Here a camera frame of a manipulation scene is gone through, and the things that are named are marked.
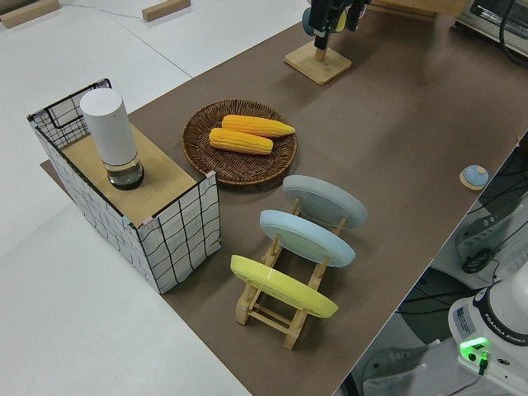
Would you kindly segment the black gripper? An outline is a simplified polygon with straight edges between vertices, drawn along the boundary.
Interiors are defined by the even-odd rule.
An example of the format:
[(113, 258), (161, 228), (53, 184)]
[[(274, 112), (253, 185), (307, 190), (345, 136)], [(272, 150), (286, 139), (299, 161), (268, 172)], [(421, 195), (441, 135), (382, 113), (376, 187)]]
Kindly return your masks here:
[(348, 8), (346, 15), (346, 28), (356, 31), (359, 20), (365, 12), (365, 6), (371, 0), (310, 0), (311, 26), (315, 34), (315, 47), (326, 50), (328, 46), (328, 14), (330, 9), (341, 10)]

